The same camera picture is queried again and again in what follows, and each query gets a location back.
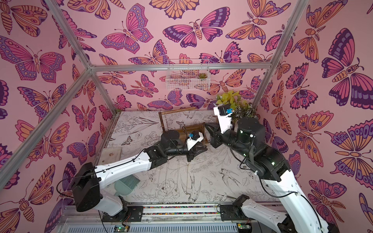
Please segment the wooden jewelry display stand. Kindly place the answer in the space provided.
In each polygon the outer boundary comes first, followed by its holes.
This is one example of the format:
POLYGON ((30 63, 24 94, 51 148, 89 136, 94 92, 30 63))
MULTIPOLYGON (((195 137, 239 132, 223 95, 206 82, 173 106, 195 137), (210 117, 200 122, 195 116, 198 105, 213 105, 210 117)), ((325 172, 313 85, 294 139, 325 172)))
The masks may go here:
POLYGON ((196 107, 181 108, 170 111, 158 112, 162 131, 177 130, 181 134, 182 140, 186 138, 185 132, 191 133, 199 130, 204 135, 203 143, 208 142, 206 136, 205 123, 215 122, 212 110, 198 110, 196 107))

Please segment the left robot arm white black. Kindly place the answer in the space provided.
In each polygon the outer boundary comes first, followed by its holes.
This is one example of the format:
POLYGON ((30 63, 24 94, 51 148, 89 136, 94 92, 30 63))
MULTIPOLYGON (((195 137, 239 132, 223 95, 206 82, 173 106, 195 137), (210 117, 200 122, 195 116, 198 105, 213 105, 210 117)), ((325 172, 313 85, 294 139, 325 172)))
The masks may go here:
POLYGON ((84 164, 71 181, 76 211, 82 213, 94 209, 111 221, 128 218, 129 210, 124 198, 108 193, 105 188, 135 173, 166 164, 169 157, 185 156, 190 162, 207 151, 202 144, 203 133, 196 130, 188 133, 185 142, 181 142, 179 137, 178 131, 169 130, 161 135, 160 141, 142 149, 137 155, 111 164, 84 164))

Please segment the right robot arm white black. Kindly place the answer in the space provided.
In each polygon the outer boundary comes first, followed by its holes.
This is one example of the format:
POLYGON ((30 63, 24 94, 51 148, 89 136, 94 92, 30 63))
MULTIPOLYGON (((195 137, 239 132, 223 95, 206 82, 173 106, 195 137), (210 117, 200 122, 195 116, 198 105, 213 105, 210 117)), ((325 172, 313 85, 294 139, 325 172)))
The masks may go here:
POLYGON ((230 117, 224 116, 223 123, 206 124, 212 147, 226 145, 233 153, 242 155, 242 162, 259 178, 262 186, 268 185, 273 191, 271 196, 280 200, 286 212, 274 211, 246 195, 239 196, 233 206, 276 233, 339 232, 335 224, 322 219, 314 209, 284 155, 266 144, 265 126, 255 118, 245 117, 233 131, 230 121, 230 117))

